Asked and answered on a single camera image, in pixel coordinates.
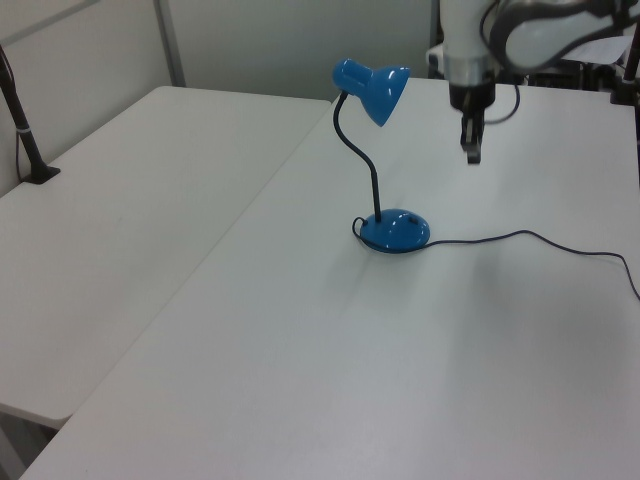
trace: power cord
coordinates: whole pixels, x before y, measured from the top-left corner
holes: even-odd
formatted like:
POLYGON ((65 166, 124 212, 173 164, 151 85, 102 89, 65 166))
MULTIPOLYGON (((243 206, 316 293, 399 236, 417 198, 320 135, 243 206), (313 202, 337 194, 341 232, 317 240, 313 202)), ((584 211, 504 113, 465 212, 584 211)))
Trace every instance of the power cord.
POLYGON ((514 85, 514 87, 516 89, 516 104, 513 107, 513 110, 511 110, 511 112, 508 115, 502 118, 498 118, 497 120, 485 120, 484 121, 485 125, 498 125, 500 123, 504 123, 516 114, 516 112, 520 108, 520 87, 518 87, 518 85, 514 85))
POLYGON ((507 233, 505 235, 499 235, 497 237, 488 237, 488 238, 481 238, 478 240, 438 240, 436 242, 431 242, 431 243, 427 243, 426 245, 423 245, 421 247, 417 247, 414 249, 410 249, 410 250, 389 250, 389 248, 387 248, 384 245, 378 245, 376 243, 373 243, 369 240, 365 240, 363 239, 360 234, 356 231, 356 225, 358 222, 362 222, 362 225, 366 225, 367 224, 367 220, 365 220, 362 217, 357 217, 354 221, 353 224, 351 225, 351 231, 353 232, 353 234, 355 235, 355 237, 357 239, 359 239, 362 243, 364 243, 365 245, 369 246, 369 247, 375 247, 375 248, 380 248, 381 250, 383 250, 385 253, 391 253, 391 254, 401 254, 401 253, 412 253, 412 252, 418 252, 418 251, 422 251, 422 250, 426 250, 428 248, 431 247, 435 247, 438 245, 479 245, 479 244, 483 244, 483 243, 490 243, 490 242, 497 242, 500 240, 506 240, 507 238, 511 238, 511 237, 515 237, 518 235, 530 235, 533 236, 535 238, 537 238, 538 240, 542 240, 544 243, 551 245, 552 247, 555 247, 559 250, 565 251, 565 252, 569 252, 569 253, 573 253, 575 255, 583 255, 583 256, 588 256, 588 257, 613 257, 613 258, 617 258, 622 260, 622 263, 624 264, 624 268, 627 271, 627 277, 629 278, 629 284, 631 285, 631 289, 633 290, 634 295, 636 296, 636 298, 638 299, 638 301, 640 301, 640 293, 638 293, 638 290, 635 286, 635 283, 633 282, 633 278, 631 277, 631 271, 629 270, 629 265, 627 264, 626 259, 620 255, 619 253, 614 253, 614 252, 587 252, 587 251, 583 251, 583 250, 576 250, 574 248, 569 248, 569 247, 565 247, 564 245, 560 245, 559 243, 555 243, 551 240, 549 240, 548 238, 543 237, 542 235, 540 235, 539 233, 533 232, 531 230, 518 230, 515 232, 511 232, 511 233, 507 233))

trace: black flexible neck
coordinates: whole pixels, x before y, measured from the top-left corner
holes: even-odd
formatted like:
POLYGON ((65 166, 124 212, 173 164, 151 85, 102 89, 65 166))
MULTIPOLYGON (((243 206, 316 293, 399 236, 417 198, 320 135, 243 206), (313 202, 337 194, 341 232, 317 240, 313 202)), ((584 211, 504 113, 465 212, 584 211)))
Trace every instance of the black flexible neck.
POLYGON ((342 129, 340 128, 340 110, 342 109, 342 105, 344 101, 347 99, 349 94, 347 92, 342 92, 340 94, 340 98, 338 99, 338 104, 336 105, 335 110, 333 111, 333 127, 336 129, 336 133, 340 140, 353 150, 356 155, 362 158, 366 164, 369 166, 369 170, 371 170, 371 188, 373 190, 373 209, 375 212, 376 222, 380 222, 382 220, 382 214, 380 213, 380 191, 378 189, 378 172, 376 172, 376 167, 371 161, 371 159, 358 147, 356 147, 351 141, 345 137, 344 133, 342 133, 342 129))

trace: blue lamp shade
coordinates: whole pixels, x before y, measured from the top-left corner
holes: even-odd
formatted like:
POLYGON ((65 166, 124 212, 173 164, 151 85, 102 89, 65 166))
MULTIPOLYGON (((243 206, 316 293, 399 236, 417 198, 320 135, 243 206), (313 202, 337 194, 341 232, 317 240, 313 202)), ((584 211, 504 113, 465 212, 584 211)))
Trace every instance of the blue lamp shade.
POLYGON ((396 108, 410 73, 407 67, 372 70, 347 58, 333 69, 333 83, 340 90, 360 98, 371 119, 383 126, 396 108))

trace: white wall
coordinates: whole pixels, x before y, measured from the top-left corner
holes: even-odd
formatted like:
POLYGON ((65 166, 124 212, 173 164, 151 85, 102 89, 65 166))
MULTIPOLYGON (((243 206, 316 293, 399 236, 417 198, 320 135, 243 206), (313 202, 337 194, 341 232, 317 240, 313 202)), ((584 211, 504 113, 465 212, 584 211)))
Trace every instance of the white wall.
MULTIPOLYGON (((153 0, 100 0, 5 51, 46 162, 170 84, 153 0)), ((0 196, 17 184, 14 132, 0 96, 0 196)))
POLYGON ((187 86, 332 100, 335 63, 427 75, 437 0, 165 0, 187 86))

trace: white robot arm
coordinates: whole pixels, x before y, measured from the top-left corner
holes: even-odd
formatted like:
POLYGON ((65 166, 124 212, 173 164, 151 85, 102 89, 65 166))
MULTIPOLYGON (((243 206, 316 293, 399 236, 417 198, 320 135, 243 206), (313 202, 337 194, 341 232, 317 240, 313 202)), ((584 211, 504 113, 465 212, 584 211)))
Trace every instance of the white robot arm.
POLYGON ((638 0, 442 0, 440 9, 445 78, 472 164, 480 163, 484 111, 495 100, 500 66, 536 72, 640 18, 638 0))

